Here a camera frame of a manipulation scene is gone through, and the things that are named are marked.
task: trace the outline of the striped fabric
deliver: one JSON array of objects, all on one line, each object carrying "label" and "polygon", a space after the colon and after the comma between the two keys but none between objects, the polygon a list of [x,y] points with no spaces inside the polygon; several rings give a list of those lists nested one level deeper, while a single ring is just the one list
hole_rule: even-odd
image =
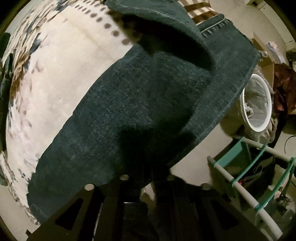
[{"label": "striped fabric", "polygon": [[178,2],[186,9],[188,15],[196,25],[218,15],[218,13],[211,8],[209,0],[178,0]]}]

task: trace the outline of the black cable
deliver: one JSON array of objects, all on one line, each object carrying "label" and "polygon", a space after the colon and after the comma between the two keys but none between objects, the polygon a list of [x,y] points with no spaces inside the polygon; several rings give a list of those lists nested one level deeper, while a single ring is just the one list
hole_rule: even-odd
[{"label": "black cable", "polygon": [[284,145],[284,152],[285,152],[285,154],[286,154],[286,144],[287,144],[287,141],[288,141],[290,138],[292,138],[292,137],[296,137],[296,135],[292,135],[292,136],[290,136],[290,137],[286,140],[286,142],[285,142],[285,145]]}]

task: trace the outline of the dark clothing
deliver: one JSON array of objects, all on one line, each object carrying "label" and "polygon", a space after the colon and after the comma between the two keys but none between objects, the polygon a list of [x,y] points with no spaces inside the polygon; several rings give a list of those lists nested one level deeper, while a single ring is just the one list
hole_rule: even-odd
[{"label": "dark clothing", "polygon": [[87,183],[141,176],[143,163],[173,166],[220,122],[260,59],[223,15],[196,26],[173,0],[106,5],[153,28],[98,78],[40,158],[27,195],[40,222]]}]

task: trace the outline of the denim fabric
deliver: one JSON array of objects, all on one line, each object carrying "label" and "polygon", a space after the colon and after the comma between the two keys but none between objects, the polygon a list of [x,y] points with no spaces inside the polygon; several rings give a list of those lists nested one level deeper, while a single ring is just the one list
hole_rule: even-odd
[{"label": "denim fabric", "polygon": [[40,158],[27,195],[40,222],[87,183],[141,177],[145,162],[177,163],[219,123],[260,59],[223,15],[195,26],[182,8],[169,11],[174,1],[106,4],[153,28],[98,78]]}]

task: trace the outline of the denim garment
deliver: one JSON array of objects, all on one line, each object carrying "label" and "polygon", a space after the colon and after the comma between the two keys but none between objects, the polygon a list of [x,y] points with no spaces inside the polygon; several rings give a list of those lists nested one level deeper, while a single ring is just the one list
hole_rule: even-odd
[{"label": "denim garment", "polygon": [[153,28],[98,78],[40,158],[27,195],[40,222],[87,183],[141,177],[144,162],[173,166],[219,123],[260,59],[223,15],[195,26],[174,1],[106,4]]}]

